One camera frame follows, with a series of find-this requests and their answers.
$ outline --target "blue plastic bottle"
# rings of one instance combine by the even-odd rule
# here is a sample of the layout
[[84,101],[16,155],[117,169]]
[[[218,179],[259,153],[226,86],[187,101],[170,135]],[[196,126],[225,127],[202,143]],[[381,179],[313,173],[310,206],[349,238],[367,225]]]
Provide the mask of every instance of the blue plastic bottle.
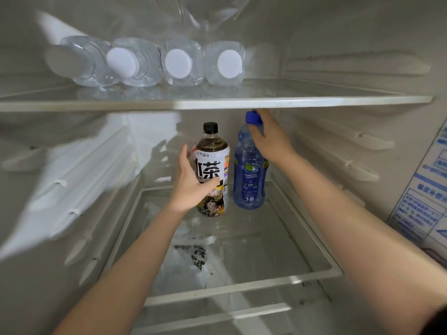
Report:
[[256,209],[264,204],[269,162],[256,148],[249,132],[249,124],[254,124],[264,133],[261,117],[256,112],[247,112],[245,122],[235,151],[233,200],[240,208]]

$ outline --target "white bottle cap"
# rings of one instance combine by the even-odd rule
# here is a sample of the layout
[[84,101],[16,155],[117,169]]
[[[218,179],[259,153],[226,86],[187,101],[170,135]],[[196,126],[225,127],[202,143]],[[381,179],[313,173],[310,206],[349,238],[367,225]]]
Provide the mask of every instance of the white bottle cap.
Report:
[[174,78],[185,78],[193,69],[193,60],[184,50],[169,50],[165,57],[165,68]]
[[235,78],[242,70],[242,58],[236,50],[224,50],[217,59],[217,69],[224,78]]
[[140,69],[137,56],[126,48],[116,47],[107,53],[107,64],[121,78],[133,78]]
[[89,62],[70,47],[53,45],[45,52],[50,69],[64,78],[80,78],[88,71]]

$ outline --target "plastic water bottle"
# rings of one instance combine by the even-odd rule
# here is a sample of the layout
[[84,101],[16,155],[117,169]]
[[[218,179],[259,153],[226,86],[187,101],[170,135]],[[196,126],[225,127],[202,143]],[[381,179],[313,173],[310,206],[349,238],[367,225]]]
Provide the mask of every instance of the plastic water bottle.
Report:
[[163,49],[163,72],[173,86],[195,86],[203,81],[203,53],[200,45],[186,37],[175,37]]
[[81,86],[106,87],[119,82],[105,60],[110,46],[91,37],[65,37],[45,52],[45,61],[54,73]]
[[261,117],[256,112],[247,112],[245,122],[235,150],[233,200],[240,208],[256,209],[264,204],[269,162],[256,148],[249,132],[249,124],[254,124],[264,133]]
[[205,49],[204,70],[210,84],[235,86],[244,79],[245,50],[235,41],[217,41]]
[[163,79],[157,46],[136,37],[115,40],[107,53],[107,64],[129,86],[151,87]]

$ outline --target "hand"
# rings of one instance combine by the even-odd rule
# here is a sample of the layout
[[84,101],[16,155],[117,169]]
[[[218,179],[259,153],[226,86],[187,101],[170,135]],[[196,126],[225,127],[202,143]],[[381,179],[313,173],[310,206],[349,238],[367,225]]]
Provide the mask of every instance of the hand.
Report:
[[264,124],[264,135],[253,125],[249,125],[250,134],[256,147],[267,160],[278,164],[287,156],[294,155],[292,144],[287,134],[278,125],[268,109],[257,109]]
[[196,206],[220,183],[219,177],[214,177],[206,183],[199,183],[193,168],[188,161],[188,146],[184,145],[178,156],[177,176],[168,208],[185,213]]

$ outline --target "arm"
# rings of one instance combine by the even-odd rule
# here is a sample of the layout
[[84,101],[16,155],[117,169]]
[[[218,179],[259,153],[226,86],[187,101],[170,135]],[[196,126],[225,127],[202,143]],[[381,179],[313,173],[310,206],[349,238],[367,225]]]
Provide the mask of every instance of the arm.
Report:
[[249,127],[256,146],[292,182],[385,329],[395,335],[419,334],[436,311],[447,305],[447,272],[297,155],[267,110],[258,113],[265,136],[255,126]]
[[96,283],[59,324],[54,335],[128,334],[163,263],[174,232],[186,212],[220,179],[196,179],[183,146],[168,205],[107,275]]

